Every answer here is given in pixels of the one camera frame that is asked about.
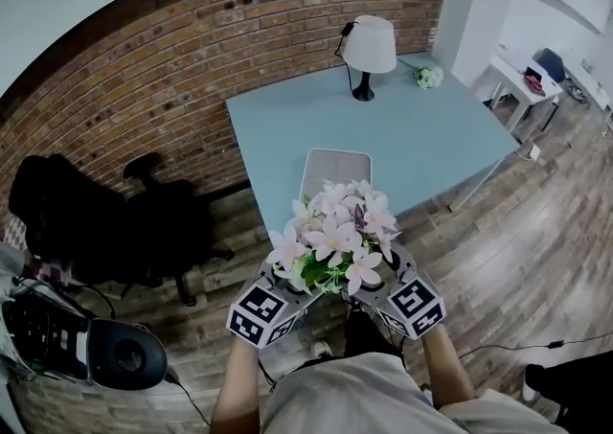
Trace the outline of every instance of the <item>white lampshade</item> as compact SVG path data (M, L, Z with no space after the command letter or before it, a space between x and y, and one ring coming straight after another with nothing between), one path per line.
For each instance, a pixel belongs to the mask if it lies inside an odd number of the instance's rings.
M396 68L392 22L371 15L358 16L355 22L343 50L345 62L366 73L387 73Z

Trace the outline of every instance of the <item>light blue table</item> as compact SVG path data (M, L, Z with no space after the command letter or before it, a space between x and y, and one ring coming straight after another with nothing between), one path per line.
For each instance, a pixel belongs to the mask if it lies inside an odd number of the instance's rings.
M428 54L401 56L434 66ZM352 71L353 82L359 74ZM401 213L470 177L451 205L459 207L517 143L491 112L445 72L438 88L422 90L398 62L373 75L375 98L360 102L345 66L274 83L228 100L238 145L268 231L293 216L307 153L332 148L369 153L373 184Z

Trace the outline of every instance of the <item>blue chair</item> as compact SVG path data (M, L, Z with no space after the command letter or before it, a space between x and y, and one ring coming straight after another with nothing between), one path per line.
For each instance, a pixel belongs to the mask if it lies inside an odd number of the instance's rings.
M566 80L566 71L564 70L564 62L562 58L554 53L551 49L543 49L538 57L535 59L536 63L540 65L547 74L551 77L553 81L556 83L562 83ZM549 119L545 123L545 126L541 128L541 132L544 131L549 123L552 121L554 116L556 115L557 110L559 109L559 103L554 103L554 110L552 111ZM528 117L530 111L532 110L532 106L526 111L524 115L524 119Z

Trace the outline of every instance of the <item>black lamp base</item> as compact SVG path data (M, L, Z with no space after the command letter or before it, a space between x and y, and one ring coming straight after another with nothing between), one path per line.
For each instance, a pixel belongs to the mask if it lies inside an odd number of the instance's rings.
M375 92L371 90L368 82L371 78L370 73L362 72L362 82L353 90L353 97L362 102L368 102L375 98Z

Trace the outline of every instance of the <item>artificial flower bouquet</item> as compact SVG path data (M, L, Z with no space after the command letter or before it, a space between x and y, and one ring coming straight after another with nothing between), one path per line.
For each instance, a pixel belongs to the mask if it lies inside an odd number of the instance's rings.
M352 295L362 283L380 283L375 268L383 257L392 262L392 240L399 235L396 219L387 196L366 180L324 183L324 190L312 199L303 195L302 201L292 202L295 218L282 235L270 232L274 249L266 261L296 290L310 294L315 287L338 293L347 279Z
M420 88L436 88L443 81L443 70L438 66L434 68L415 68L413 77Z

